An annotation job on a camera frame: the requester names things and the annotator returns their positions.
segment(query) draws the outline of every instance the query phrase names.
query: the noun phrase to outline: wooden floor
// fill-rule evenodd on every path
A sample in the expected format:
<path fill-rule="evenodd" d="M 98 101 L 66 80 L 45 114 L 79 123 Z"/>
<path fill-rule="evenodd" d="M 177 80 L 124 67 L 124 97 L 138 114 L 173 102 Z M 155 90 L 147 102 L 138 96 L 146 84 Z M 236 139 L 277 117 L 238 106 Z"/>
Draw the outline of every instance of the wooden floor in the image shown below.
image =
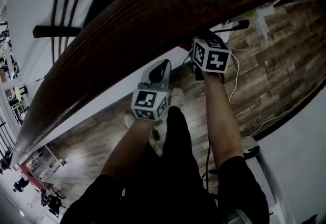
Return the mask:
<path fill-rule="evenodd" d="M 269 16 L 266 23 L 269 28 L 266 50 L 265 40 L 252 26 L 234 32 L 229 41 L 230 46 L 247 49 L 234 51 L 240 61 L 240 76 L 231 100 L 243 136 L 254 133 L 266 120 L 291 109 L 326 75 L 326 20 L 323 8 L 315 0 L 277 7 L 276 14 Z M 233 61 L 226 74 L 228 94 L 234 88 L 236 71 Z M 192 136 L 194 157 L 203 174 L 208 149 L 203 83 L 195 81 L 192 67 L 188 65 L 173 74 L 171 86 L 182 87 L 185 92 L 182 112 Z M 127 131 L 123 115 L 130 110 L 130 103 L 131 95 L 128 95 L 49 144 L 68 162 L 51 181 L 73 200 L 95 180 Z M 157 126 L 161 136 L 155 146 L 158 154 L 161 154 L 165 139 L 166 116 L 165 113 Z M 276 120 L 265 124 L 261 130 Z M 209 167 L 214 167 L 212 156 Z M 217 192 L 217 184 L 217 179 L 211 177 L 211 192 Z"/>

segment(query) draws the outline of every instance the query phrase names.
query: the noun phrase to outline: white cube with black markers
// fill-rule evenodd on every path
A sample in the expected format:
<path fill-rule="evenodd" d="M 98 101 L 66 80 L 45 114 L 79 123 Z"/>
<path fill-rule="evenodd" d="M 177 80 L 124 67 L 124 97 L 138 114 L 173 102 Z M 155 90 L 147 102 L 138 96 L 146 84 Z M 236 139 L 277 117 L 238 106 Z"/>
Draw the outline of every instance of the white cube with black markers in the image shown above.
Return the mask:
<path fill-rule="evenodd" d="M 226 73 L 232 51 L 222 41 L 194 40 L 193 61 L 202 71 Z"/>
<path fill-rule="evenodd" d="M 137 119 L 158 121 L 168 106 L 167 92 L 135 89 L 131 109 Z"/>

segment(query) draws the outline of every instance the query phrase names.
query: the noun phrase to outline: person's left arm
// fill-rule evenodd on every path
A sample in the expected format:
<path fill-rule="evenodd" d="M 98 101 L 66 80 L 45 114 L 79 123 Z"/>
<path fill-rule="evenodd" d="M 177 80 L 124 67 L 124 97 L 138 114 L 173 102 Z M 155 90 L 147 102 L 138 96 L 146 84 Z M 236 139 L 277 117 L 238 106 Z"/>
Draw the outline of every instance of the person's left arm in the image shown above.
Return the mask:
<path fill-rule="evenodd" d="M 100 176 L 65 213 L 61 224 L 102 223 L 118 213 L 123 184 L 138 163 L 153 122 L 136 120 L 106 161 Z"/>

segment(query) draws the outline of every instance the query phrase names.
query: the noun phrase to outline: glossy wood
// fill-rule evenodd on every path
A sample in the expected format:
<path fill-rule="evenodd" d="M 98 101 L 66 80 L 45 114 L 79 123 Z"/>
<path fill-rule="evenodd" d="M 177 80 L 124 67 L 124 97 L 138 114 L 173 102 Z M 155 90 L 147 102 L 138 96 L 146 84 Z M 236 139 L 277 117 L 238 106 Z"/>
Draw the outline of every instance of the glossy wood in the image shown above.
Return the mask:
<path fill-rule="evenodd" d="M 273 0 L 117 0 L 46 75 L 21 127 L 12 163 L 113 84 L 202 29 Z M 96 64 L 97 75 L 85 73 Z"/>
<path fill-rule="evenodd" d="M 252 25 L 232 33 L 229 41 L 231 46 L 247 49 L 233 52 L 240 61 L 240 76 L 231 106 L 242 136 L 252 134 L 266 120 L 292 108 L 326 76 L 326 18 L 316 0 L 277 7 L 276 14 L 267 17 L 266 22 L 268 49 L 264 50 L 265 41 Z M 228 95 L 233 90 L 235 76 L 232 62 L 225 82 Z M 181 110 L 188 122 L 193 154 L 202 175 L 208 149 L 204 86 L 195 81 L 188 65 L 175 72 L 171 81 L 171 87 L 182 87 L 185 93 Z M 130 104 L 128 95 L 53 140 L 49 144 L 51 149 L 68 164 L 56 172 L 51 183 L 74 200 L 79 198 L 127 131 L 123 115 L 130 110 Z M 157 126 L 161 141 L 155 150 L 159 155 L 166 134 L 166 117 L 164 113 L 162 123 Z M 267 123 L 259 132 L 279 119 Z M 209 169 L 213 168 L 211 154 Z M 216 176 L 209 176 L 210 192 L 217 193 L 217 186 Z"/>

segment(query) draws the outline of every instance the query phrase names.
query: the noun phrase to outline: white shoe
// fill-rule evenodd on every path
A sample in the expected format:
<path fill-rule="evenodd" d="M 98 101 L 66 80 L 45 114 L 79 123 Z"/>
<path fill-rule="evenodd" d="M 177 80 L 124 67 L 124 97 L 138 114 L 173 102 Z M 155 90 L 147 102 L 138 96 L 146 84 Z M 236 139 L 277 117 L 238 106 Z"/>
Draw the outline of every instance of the white shoe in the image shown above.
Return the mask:
<path fill-rule="evenodd" d="M 171 93 L 171 104 L 170 106 L 176 106 L 181 108 L 184 99 L 184 93 L 181 88 L 174 88 Z"/>
<path fill-rule="evenodd" d="M 128 129 L 133 125 L 136 121 L 135 117 L 132 114 L 125 114 L 123 116 L 124 124 L 127 126 Z"/>

